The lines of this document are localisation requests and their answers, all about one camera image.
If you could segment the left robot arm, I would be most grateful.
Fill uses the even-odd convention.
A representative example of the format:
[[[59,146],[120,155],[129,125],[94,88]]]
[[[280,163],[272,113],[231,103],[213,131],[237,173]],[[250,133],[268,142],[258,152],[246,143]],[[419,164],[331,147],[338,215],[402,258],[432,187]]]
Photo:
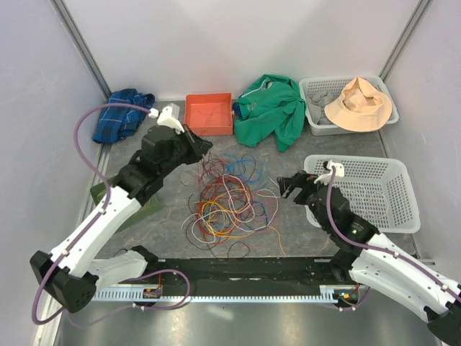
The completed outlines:
[[[143,136],[140,149],[119,170],[105,196],[80,226],[50,252],[30,258],[40,289],[70,313],[82,310],[105,288],[137,278],[152,283],[158,275],[154,256],[142,246],[111,259],[96,255],[112,235],[164,185],[183,164],[199,162],[213,147],[190,129],[155,125]]]

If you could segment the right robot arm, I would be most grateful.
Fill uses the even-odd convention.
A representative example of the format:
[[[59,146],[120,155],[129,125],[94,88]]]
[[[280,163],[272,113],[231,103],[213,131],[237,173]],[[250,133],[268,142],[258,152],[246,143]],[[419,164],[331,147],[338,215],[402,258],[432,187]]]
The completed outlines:
[[[331,278],[380,292],[411,310],[444,344],[459,345],[460,283],[419,262],[354,213],[335,178],[334,170],[323,176],[299,171],[277,180],[282,198],[299,189],[295,203],[309,209],[339,248]]]

